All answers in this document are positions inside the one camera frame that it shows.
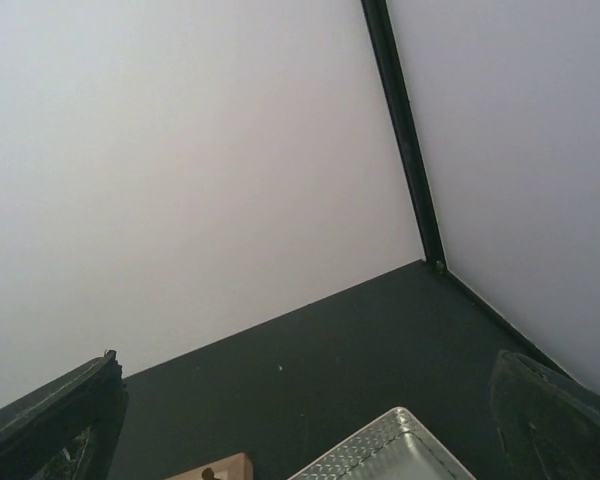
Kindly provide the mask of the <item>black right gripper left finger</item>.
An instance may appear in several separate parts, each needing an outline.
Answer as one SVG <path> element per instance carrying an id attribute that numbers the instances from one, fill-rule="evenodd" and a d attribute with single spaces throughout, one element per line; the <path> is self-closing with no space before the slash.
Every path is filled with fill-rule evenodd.
<path id="1" fill-rule="evenodd" d="M 129 394 L 106 351 L 0 409 L 0 479 L 105 479 Z"/>

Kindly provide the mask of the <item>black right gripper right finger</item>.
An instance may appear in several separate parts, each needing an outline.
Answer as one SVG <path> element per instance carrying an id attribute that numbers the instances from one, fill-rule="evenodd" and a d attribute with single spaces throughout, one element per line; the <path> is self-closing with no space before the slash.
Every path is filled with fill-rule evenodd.
<path id="1" fill-rule="evenodd" d="M 541 363 L 498 353 L 490 406 L 517 479 L 600 479 L 600 396 Z"/>

